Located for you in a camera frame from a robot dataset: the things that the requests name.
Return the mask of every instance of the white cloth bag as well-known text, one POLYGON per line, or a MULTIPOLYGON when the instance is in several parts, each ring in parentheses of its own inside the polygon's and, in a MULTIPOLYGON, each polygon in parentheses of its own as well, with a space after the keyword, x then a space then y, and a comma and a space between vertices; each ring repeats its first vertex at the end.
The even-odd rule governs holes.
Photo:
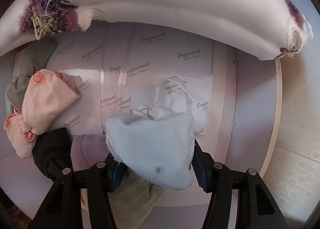
POLYGON ((164 187, 182 190, 193 182, 189 167, 194 152, 193 114, 182 81, 174 76, 156 87, 154 106, 141 105, 106 120, 108 147, 142 178, 164 187), (172 96, 165 86, 174 82, 186 95, 186 113, 169 108, 172 96))

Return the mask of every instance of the gray fabric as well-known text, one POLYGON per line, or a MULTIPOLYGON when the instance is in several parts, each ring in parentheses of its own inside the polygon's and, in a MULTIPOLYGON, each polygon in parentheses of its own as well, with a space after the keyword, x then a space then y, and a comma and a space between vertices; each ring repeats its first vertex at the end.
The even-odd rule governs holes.
POLYGON ((7 91, 8 100, 19 110, 22 109, 24 94, 26 93, 31 76, 44 68, 56 46, 49 38, 36 40, 28 44, 25 55, 22 58, 20 75, 14 80, 12 86, 7 91))

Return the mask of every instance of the tiled floor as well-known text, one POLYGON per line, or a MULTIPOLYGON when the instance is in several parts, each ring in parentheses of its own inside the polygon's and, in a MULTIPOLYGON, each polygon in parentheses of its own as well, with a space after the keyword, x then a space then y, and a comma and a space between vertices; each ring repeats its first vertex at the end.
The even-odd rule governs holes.
POLYGON ((320 15, 310 0, 291 0, 314 38, 281 59, 283 102, 276 146, 264 180, 283 214, 300 228, 320 199, 320 15))

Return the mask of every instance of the red smiley face drawing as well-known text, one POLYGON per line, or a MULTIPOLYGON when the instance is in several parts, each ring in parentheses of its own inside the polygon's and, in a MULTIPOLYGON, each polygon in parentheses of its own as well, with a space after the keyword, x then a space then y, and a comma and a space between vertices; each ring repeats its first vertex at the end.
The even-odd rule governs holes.
POLYGON ((36 83, 41 82, 41 80, 44 78, 43 74, 38 71, 33 75, 33 80, 35 80, 36 83))
POLYGON ((14 114, 9 114, 7 116, 7 118, 4 120, 5 127, 8 127, 8 125, 10 124, 10 118, 13 117, 13 116, 15 116, 15 115, 14 114))
POLYGON ((28 142, 28 143, 32 143, 34 140, 35 140, 35 138, 36 138, 36 135, 34 135, 32 132, 26 132, 26 133, 24 133, 25 134, 25 140, 26 140, 26 142, 28 142))

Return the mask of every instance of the wooden trim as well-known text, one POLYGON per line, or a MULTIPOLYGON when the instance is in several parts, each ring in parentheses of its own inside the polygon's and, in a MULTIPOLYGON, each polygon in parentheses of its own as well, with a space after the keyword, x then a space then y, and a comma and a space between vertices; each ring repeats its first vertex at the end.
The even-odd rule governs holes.
POLYGON ((264 176, 267 170, 267 167, 269 165, 272 152, 276 144, 278 131, 279 131, 279 124, 280 124, 281 105, 282 105, 282 72, 281 72, 280 59, 275 60, 275 65, 276 65, 276 110, 275 110, 275 118, 273 122, 273 129, 272 129, 271 138, 270 138, 270 144, 269 144, 262 168, 259 173, 261 177, 264 176))

